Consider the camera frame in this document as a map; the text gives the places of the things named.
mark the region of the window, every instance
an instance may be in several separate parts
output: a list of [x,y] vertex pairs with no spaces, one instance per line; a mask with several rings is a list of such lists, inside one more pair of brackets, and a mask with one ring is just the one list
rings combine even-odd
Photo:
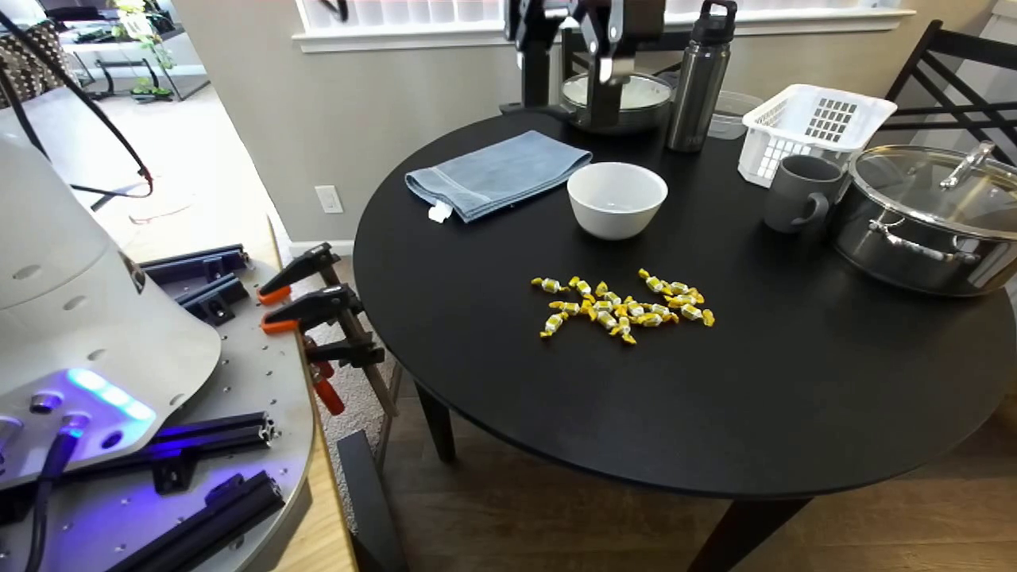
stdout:
[[[441,49],[441,46],[505,46],[501,11],[508,0],[347,0],[348,20],[340,24],[328,5],[295,0],[305,31],[295,41],[305,52],[314,41],[354,49]],[[666,24],[692,24],[702,0],[666,0]],[[809,24],[801,31],[860,31],[894,30],[913,11],[896,0],[739,0],[739,30],[788,31],[784,24]]]

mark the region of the chair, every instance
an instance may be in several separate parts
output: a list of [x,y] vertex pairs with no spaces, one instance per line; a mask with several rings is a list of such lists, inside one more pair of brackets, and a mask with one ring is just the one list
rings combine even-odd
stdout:
[[898,102],[906,85],[918,82],[931,104],[898,104],[879,132],[965,132],[995,142],[995,160],[1017,161],[1017,102],[984,102],[945,56],[960,62],[960,67],[971,62],[989,70],[1017,70],[1017,46],[946,31],[935,20],[887,91]]

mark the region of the white wall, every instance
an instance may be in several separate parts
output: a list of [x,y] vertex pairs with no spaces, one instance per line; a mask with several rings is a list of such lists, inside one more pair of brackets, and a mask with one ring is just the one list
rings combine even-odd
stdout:
[[[736,38],[729,90],[884,91],[928,20],[971,30],[992,0],[909,8],[918,17],[891,34]],[[301,55],[293,0],[178,0],[178,12],[295,243],[354,240],[360,211],[407,153],[515,99],[508,49]],[[343,217],[321,212],[321,182],[340,187]]]

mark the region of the cable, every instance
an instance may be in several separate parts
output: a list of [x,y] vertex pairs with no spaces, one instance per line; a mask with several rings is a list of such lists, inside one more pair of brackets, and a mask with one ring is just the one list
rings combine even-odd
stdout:
[[10,76],[6,76],[4,62],[0,62],[0,90],[4,90],[11,115],[20,119],[29,142],[33,142],[41,157],[46,157],[45,145],[41,145],[41,139],[39,139],[39,133],[34,133],[34,128],[33,128],[33,120],[29,120],[29,115],[24,115],[24,104],[21,104],[20,91],[11,90],[11,82],[10,82]]
[[45,560],[45,537],[46,537],[46,516],[52,516],[52,494],[54,483],[64,477],[77,445],[85,435],[88,421],[85,416],[67,416],[56,439],[45,453],[45,465],[34,485],[34,510],[33,510],[33,545],[29,545],[29,562],[24,572],[39,572]]
[[145,195],[125,195],[125,190],[97,190],[104,195],[97,205],[93,205],[93,211],[97,211],[100,205],[115,202],[115,197],[153,197],[153,171],[149,164],[138,157],[138,150],[131,145],[131,139],[115,128],[115,120],[64,72],[59,62],[54,62],[52,55],[45,55],[45,49],[39,49],[4,11],[0,11],[0,26],[24,49],[33,52],[34,62],[41,62],[115,136],[117,142],[128,150],[128,157],[138,161],[138,174],[145,184]]

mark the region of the black bottle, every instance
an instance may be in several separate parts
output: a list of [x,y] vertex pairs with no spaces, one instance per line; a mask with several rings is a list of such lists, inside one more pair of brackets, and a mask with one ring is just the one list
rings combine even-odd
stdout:
[[719,104],[724,70],[731,62],[735,38],[735,0],[705,0],[681,62],[681,80],[673,91],[673,119],[666,132],[666,150],[673,153],[699,153],[707,119]]

